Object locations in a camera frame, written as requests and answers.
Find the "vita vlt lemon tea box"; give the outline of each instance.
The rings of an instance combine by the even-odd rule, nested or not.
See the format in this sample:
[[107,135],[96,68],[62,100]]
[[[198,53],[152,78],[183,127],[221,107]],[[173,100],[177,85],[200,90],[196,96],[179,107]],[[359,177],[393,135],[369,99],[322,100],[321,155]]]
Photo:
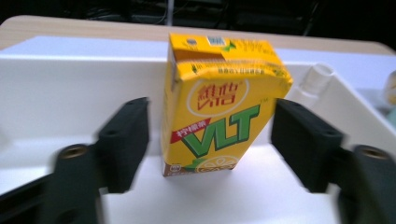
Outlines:
[[171,34],[163,175],[233,169],[291,84],[267,41]]

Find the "yellow juice box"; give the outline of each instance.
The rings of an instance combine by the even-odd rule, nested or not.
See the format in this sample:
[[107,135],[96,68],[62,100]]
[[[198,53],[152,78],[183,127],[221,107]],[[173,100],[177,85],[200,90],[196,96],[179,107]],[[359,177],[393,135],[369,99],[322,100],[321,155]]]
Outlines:
[[291,84],[267,41],[170,34],[163,175],[233,169]]

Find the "juice box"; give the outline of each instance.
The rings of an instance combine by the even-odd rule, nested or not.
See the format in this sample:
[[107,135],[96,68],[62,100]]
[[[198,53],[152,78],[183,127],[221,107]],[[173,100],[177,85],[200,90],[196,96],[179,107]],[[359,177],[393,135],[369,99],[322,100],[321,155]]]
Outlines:
[[163,175],[233,169],[291,84],[267,41],[170,34]]

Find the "dark background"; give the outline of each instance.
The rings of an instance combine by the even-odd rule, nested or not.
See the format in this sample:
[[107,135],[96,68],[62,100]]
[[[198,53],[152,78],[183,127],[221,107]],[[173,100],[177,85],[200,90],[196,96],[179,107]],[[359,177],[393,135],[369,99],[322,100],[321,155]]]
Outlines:
[[[371,40],[396,49],[396,0],[175,0],[175,26]],[[0,0],[16,15],[165,24],[166,0]]]

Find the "black object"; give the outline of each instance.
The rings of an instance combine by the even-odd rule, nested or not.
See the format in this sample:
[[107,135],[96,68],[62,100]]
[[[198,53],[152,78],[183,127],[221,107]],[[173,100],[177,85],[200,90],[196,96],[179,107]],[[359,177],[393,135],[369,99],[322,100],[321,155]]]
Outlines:
[[0,223],[103,223],[99,189],[131,187],[149,142],[148,103],[126,103],[95,144],[65,147],[51,175],[0,196]]
[[341,189],[344,224],[396,223],[396,165],[385,151],[340,147],[343,134],[302,105],[277,100],[271,140],[310,192]]

